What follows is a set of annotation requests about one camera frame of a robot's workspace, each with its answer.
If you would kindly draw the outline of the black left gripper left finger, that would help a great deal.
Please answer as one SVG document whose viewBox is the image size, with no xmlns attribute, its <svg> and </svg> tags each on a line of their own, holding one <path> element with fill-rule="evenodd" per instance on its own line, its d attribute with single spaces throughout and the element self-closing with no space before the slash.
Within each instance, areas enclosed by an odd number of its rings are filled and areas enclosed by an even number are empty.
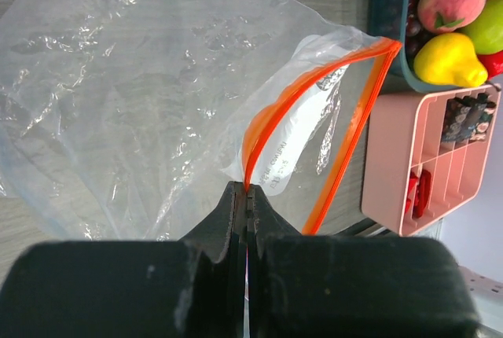
<svg viewBox="0 0 503 338">
<path fill-rule="evenodd" d="M 241 337 L 246 192 L 176 241 L 46 242 L 1 288 L 4 337 Z"/>
</svg>

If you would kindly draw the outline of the green toy apple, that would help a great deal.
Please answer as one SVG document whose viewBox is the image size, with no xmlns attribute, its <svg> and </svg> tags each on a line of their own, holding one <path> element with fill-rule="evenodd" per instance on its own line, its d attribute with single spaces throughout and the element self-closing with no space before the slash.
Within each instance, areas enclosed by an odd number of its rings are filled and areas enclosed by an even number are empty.
<svg viewBox="0 0 503 338">
<path fill-rule="evenodd" d="M 502 51 L 502 0 L 487 0 L 480 15 L 460 32 L 467 35 L 475 52 L 490 55 Z"/>
</svg>

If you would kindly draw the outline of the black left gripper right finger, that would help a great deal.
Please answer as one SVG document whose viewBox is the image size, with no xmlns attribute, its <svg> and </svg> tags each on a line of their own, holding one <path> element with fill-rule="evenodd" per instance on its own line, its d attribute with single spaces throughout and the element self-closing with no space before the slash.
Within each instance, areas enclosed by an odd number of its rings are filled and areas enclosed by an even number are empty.
<svg viewBox="0 0 503 338">
<path fill-rule="evenodd" d="M 253 337 L 474 337 L 456 260 L 426 237 L 302 235 L 248 189 Z"/>
</svg>

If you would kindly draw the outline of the clear orange zip bag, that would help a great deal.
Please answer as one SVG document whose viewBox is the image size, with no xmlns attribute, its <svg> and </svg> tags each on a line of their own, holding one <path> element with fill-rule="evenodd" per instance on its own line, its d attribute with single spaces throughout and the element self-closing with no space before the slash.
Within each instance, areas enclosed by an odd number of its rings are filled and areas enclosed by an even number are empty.
<svg viewBox="0 0 503 338">
<path fill-rule="evenodd" d="M 16 0 L 1 194 L 68 239 L 178 239 L 228 182 L 314 233 L 399 42 L 296 0 Z"/>
</svg>

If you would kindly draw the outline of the yellow toy pear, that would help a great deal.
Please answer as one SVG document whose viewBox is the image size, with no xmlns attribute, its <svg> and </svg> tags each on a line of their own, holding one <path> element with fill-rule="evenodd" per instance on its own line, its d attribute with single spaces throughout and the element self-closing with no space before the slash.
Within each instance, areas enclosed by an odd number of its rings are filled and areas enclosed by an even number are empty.
<svg viewBox="0 0 503 338">
<path fill-rule="evenodd" d="M 413 59 L 413 70 L 418 79 L 436 86 L 474 88 L 488 80 L 472 40 L 458 32 L 437 35 L 424 44 Z"/>
</svg>

